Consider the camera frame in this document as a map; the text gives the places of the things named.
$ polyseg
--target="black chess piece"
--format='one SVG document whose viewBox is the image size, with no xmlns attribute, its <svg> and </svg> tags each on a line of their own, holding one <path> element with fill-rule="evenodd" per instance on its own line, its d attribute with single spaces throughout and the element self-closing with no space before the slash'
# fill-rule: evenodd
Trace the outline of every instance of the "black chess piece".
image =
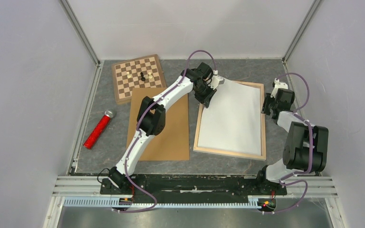
<svg viewBox="0 0 365 228">
<path fill-rule="evenodd" d="M 144 77 L 144 73 L 143 72 L 141 72 L 141 80 L 142 81 L 145 81 L 146 80 L 146 78 Z"/>
</svg>

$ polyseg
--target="wooden chessboard frame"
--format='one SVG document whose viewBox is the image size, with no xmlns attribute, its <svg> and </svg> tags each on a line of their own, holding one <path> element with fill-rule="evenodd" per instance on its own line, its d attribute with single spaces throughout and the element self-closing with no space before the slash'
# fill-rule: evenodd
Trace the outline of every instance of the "wooden chessboard frame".
<svg viewBox="0 0 365 228">
<path fill-rule="evenodd" d="M 120 104 L 124 104 L 124 103 L 130 102 L 131 101 L 131 98 L 132 98 L 132 95 L 129 96 L 129 97 L 125 97 L 125 98 L 120 98 L 119 97 L 119 94 L 118 94 L 118 91 L 117 91 L 118 84 L 117 84 L 117 78 L 116 78 L 117 76 L 116 76 L 116 72 L 115 72 L 115 66 L 116 65 L 120 65 L 120 64 L 124 64 L 124 63 L 129 63 L 129 62 L 132 62 L 132 61 L 138 61 L 138 60 L 141 60 L 141 59 L 151 58 L 151 57 L 154 57 L 154 60 L 156 62 L 157 73 L 159 74 L 159 78 L 160 78 L 162 87 L 167 87 L 166 80 L 165 80 L 164 75 L 163 75 L 162 66 L 160 65 L 159 56 L 157 54 L 149 55 L 149 56 L 144 56 L 144 57 L 139 57 L 139 58 L 134 58 L 134 59 L 130 59 L 130 60 L 125 60 L 125 61 L 122 61 L 122 62 L 114 63 L 114 64 L 111 65 L 111 71 L 113 73 L 115 102 L 117 104 L 120 105 Z"/>
<path fill-rule="evenodd" d="M 252 83 L 252 82 L 240 82 L 240 81 L 235 81 L 235 82 L 240 83 L 242 85 L 251 86 L 254 88 L 259 88 L 260 104 L 261 104 L 261 109 L 262 109 L 262 106 L 264 104 L 264 84 Z M 233 156 L 233 157 L 262 160 L 262 161 L 265 161 L 267 159 L 267 147 L 266 147 L 266 137 L 265 137 L 265 133 L 266 133 L 265 132 L 265 114 L 262 114 L 262 113 L 260 113 L 260 115 L 261 115 L 261 155 L 246 154 L 246 153 L 231 152 L 231 151 L 225 151 L 225 150 L 210 149 L 210 148 L 205 148 L 205 147 L 198 147 L 198 138 L 199 138 L 199 131 L 201 128 L 203 107 L 204 106 L 202 104 L 199 105 L 198 120 L 196 123 L 196 129 L 195 129 L 193 151 L 214 153 L 214 154 L 227 155 L 227 156 Z"/>
</svg>

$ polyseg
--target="wooden board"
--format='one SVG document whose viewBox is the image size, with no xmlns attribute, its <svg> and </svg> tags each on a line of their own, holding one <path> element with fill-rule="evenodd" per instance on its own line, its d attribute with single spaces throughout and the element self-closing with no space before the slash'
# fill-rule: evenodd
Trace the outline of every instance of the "wooden board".
<svg viewBox="0 0 365 228">
<path fill-rule="evenodd" d="M 111 65 L 113 71 L 115 102 L 123 104 L 129 102 L 134 88 L 167 87 L 162 67 L 157 55 L 145 56 Z M 145 81 L 141 80 L 140 73 L 144 74 Z"/>
<path fill-rule="evenodd" d="M 136 130 L 137 117 L 142 99 L 154 97 L 166 88 L 135 88 L 131 100 L 128 138 L 126 147 L 131 143 Z M 140 161 L 182 161 L 190 159 L 188 95 L 184 95 L 170 107 L 166 114 L 163 131 L 147 145 Z"/>
<path fill-rule="evenodd" d="M 259 84 L 259 83 L 251 83 L 251 82 L 239 82 L 239 81 L 236 81 L 236 82 L 240 83 L 242 85 L 259 88 L 260 107 L 262 109 L 262 105 L 264 103 L 264 85 Z M 215 153 L 215 154 L 221 154 L 221 155 L 227 155 L 227 156 L 263 160 L 263 161 L 266 160 L 267 154 L 266 154 L 266 138 L 265 138 L 265 114 L 260 113 L 260 115 L 261 115 L 261 155 L 253 155 L 253 154 L 245 154 L 245 153 L 239 153 L 239 152 L 231 152 L 231 151 L 225 151 L 225 150 L 216 150 L 216 149 L 198 147 L 198 139 L 199 139 L 199 132 L 200 132 L 200 127 L 201 127 L 203 108 L 204 108 L 204 106 L 202 104 L 200 104 L 199 112 L 198 112 L 198 121 L 196 124 L 196 130 L 195 130 L 195 139 L 194 139 L 194 146 L 193 146 L 194 151 Z"/>
</svg>

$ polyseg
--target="gray floor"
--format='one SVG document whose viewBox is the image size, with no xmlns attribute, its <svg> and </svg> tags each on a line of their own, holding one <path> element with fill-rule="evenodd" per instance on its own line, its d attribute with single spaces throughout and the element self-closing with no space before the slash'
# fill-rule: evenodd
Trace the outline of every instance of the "gray floor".
<svg viewBox="0 0 365 228">
<path fill-rule="evenodd" d="M 297 199 L 278 199 L 287 208 Z M 118 214 L 107 208 L 64 207 L 59 228 L 332 228 L 324 199 L 305 199 L 298 208 L 276 215 L 262 215 L 253 209 L 154 209 Z"/>
<path fill-rule="evenodd" d="M 210 60 L 192 60 L 190 68 L 201 62 L 209 64 Z M 115 107 L 116 117 L 100 136 L 91 150 L 82 147 L 76 172 L 98 173 L 103 168 L 111 168 L 120 160 L 126 150 L 130 103 L 116 105 L 111 65 L 117 60 L 106 60 L 100 77 L 93 107 L 86 127 L 86 135 L 94 129 L 106 109 Z M 186 60 L 161 60 L 167 85 L 171 85 L 184 70 Z M 265 92 L 272 91 L 273 79 L 285 73 L 281 60 L 278 59 L 224 59 L 216 60 L 219 75 L 239 81 L 263 83 Z M 256 161 L 243 158 L 227 157 L 215 154 L 193 152 L 192 145 L 198 116 L 199 103 L 193 94 L 189 94 L 190 123 L 190 160 L 189 161 L 140 161 L 135 173 L 170 173 L 170 174 L 256 174 L 265 164 L 273 164 L 282 157 L 287 133 L 275 125 L 270 116 L 266 117 L 267 160 Z"/>
</svg>

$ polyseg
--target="red flashlight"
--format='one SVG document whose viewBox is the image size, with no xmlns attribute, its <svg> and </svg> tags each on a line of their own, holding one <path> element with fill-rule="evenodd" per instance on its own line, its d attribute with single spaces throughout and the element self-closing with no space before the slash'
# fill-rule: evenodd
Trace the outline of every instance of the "red flashlight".
<svg viewBox="0 0 365 228">
<path fill-rule="evenodd" d="M 83 144 L 89 150 L 94 146 L 97 139 L 100 137 L 103 130 L 106 128 L 110 119 L 115 115 L 115 111 L 108 109 L 104 112 L 104 116 L 101 118 L 100 122 L 98 122 L 97 126 L 94 128 L 90 136 L 86 139 L 86 142 Z"/>
</svg>

